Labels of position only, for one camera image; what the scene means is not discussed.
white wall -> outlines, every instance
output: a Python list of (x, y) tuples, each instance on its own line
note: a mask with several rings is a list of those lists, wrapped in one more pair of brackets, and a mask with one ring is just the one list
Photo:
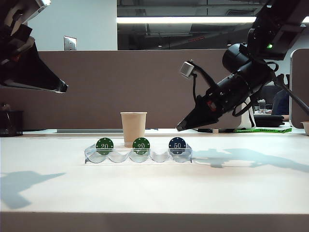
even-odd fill
[(291, 54), (293, 51), (299, 48), (309, 48), (309, 35), (305, 34), (298, 38), (296, 43), (293, 45), (291, 49), (286, 53), (284, 60), (275, 61), (279, 64), (279, 70), (276, 72), (277, 75), (280, 73), (289, 74), (291, 70)]
[(77, 50), (117, 50), (117, 1), (51, 2), (28, 23), (39, 51), (64, 50), (65, 35), (77, 38)]

desk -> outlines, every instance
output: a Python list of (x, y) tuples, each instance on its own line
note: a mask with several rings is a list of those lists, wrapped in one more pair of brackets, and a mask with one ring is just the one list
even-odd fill
[[(1, 138), (1, 231), (308, 231), (303, 130), (173, 133), (213, 163), (84, 164), (86, 147), (119, 134)], [(173, 133), (146, 137), (168, 141)]]

black container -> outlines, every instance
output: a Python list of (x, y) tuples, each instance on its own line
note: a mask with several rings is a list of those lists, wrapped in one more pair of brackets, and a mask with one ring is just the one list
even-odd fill
[(23, 135), (23, 111), (0, 111), (0, 137)]

light switch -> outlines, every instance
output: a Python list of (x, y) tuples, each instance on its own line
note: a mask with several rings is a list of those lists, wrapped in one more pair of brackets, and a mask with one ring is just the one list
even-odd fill
[(77, 50), (77, 39), (69, 36), (64, 36), (64, 50)]

blue poker chip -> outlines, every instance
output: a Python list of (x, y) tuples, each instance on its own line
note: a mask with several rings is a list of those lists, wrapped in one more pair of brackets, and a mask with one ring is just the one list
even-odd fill
[(187, 148), (187, 143), (183, 138), (175, 137), (172, 138), (169, 142), (169, 150), (173, 154), (181, 154)]
[(106, 156), (110, 152), (112, 152), (113, 148), (114, 148), (114, 144), (112, 140), (109, 138), (101, 138), (96, 143), (97, 152), (103, 156)]

